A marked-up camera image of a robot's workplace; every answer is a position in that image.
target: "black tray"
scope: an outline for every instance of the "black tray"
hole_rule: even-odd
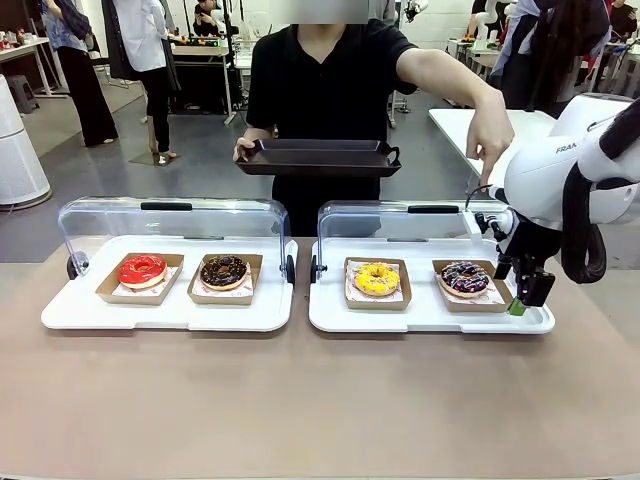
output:
[[[390,177],[399,158],[398,147],[376,140],[258,140],[236,165],[249,175]]]

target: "blue shirt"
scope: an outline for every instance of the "blue shirt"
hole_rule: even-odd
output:
[[[85,43],[79,40],[66,24],[49,10],[46,0],[42,1],[42,19],[54,50],[58,50],[60,47],[70,47],[83,52],[87,51]]]

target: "white cylindrical appliance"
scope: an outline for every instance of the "white cylindrical appliance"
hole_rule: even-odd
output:
[[[51,196],[27,131],[0,75],[0,210],[27,208]]]

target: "transparent cover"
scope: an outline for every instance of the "transparent cover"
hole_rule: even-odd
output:
[[[474,213],[495,213],[506,208],[493,201],[469,205]],[[384,238],[390,242],[421,242],[461,237],[469,233],[464,211],[465,202],[462,201],[330,202],[320,210],[318,217],[318,277],[322,275],[323,255],[331,249],[332,239]]]
[[[65,205],[58,224],[80,274],[105,242],[119,236],[140,236],[141,248],[147,236],[274,242],[284,272],[290,238],[285,209],[266,200],[86,197]]]

